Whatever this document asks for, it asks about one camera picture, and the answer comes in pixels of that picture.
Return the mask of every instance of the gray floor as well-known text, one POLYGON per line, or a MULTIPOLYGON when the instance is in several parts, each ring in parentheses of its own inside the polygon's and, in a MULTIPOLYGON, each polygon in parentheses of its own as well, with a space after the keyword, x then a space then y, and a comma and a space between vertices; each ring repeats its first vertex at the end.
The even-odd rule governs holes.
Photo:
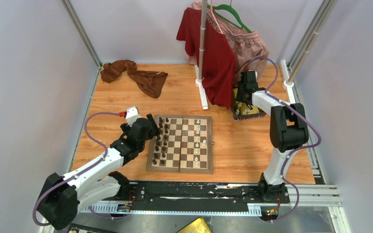
MULTIPOLYGON (((283 216, 290 210, 281 207, 283 216)), ((175 233, 199 216, 131 215, 122 220, 110 221, 92 214, 79 214, 74 223, 117 233, 175 233)), ((299 207, 290 217, 272 225, 258 217, 214 216, 204 217, 213 233, 281 232, 281 233, 333 233, 331 217, 325 207, 299 207)), ((58 231, 66 233, 67 229, 58 231)))

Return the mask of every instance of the wooden tabletop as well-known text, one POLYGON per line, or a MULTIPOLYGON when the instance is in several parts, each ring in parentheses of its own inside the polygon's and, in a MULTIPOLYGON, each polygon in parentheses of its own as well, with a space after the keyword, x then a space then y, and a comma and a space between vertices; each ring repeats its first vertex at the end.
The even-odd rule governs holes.
MULTIPOLYGON (((194 174, 147 171, 149 142, 139 156, 118 169, 130 180, 152 181, 194 181, 194 182, 234 182, 255 183, 265 171, 270 161, 272 144, 269 137, 270 117, 234 122, 230 110, 224 107, 209 106, 202 110, 198 88, 195 86, 195 69, 186 64, 138 64, 138 70, 163 71, 167 80, 158 99, 145 95, 126 72, 112 83, 99 78, 88 116, 100 112, 122 112, 128 107, 138 107, 141 116, 146 114, 173 114, 211 116, 213 119, 214 173, 194 174)), ((275 76, 273 66, 267 66, 259 80, 259 86, 267 87, 275 76)), ((277 97, 286 100, 281 87, 282 77, 270 89, 277 97)), ((120 125, 125 119, 118 116, 100 115, 88 123, 90 134, 106 145, 110 145, 122 134, 120 125)), ((72 170, 99 156, 103 148, 91 141, 85 134, 82 137, 73 161, 72 170)), ((292 160, 287 179, 294 183, 315 183, 306 151, 301 151, 292 160)))

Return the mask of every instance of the clothing rack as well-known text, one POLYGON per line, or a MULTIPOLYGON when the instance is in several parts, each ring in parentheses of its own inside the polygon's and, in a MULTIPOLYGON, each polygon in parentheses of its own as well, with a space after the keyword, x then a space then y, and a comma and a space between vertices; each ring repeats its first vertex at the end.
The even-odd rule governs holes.
POLYGON ((195 66, 195 72, 197 74, 197 79, 195 80, 195 85, 198 87, 201 106, 202 109, 208 109, 208 100, 206 99, 205 89, 202 86, 202 66, 203 66, 203 42, 205 35, 205 26, 206 26, 206 6, 208 5, 208 0, 202 0, 202 10, 201 10, 201 34, 200 34, 200 54, 199 54, 199 65, 195 66))

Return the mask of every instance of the gray wall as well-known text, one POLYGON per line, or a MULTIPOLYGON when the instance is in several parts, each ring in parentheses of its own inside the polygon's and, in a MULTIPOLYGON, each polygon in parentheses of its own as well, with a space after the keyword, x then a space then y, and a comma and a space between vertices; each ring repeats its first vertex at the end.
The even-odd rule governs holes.
POLYGON ((0 232, 37 232, 34 201, 68 169, 96 72, 59 0, 0 0, 0 232))
POLYGON ((295 81, 352 232, 373 232, 373 0, 339 0, 295 81))
MULTIPOLYGON (((72 0, 101 61, 131 59, 184 63, 184 43, 176 34, 192 0, 72 0)), ((251 30, 257 30, 270 58, 290 59, 322 0, 233 0, 251 30)), ((214 5, 230 0, 214 0, 214 5)), ((229 17, 228 12, 221 13, 229 17)))

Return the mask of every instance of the chessboard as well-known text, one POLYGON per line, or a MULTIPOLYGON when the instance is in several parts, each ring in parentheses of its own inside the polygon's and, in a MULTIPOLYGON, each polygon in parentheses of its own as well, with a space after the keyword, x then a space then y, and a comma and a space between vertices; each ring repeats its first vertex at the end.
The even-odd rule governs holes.
POLYGON ((212 118, 156 115, 161 134, 150 142, 147 170, 212 173, 212 118))

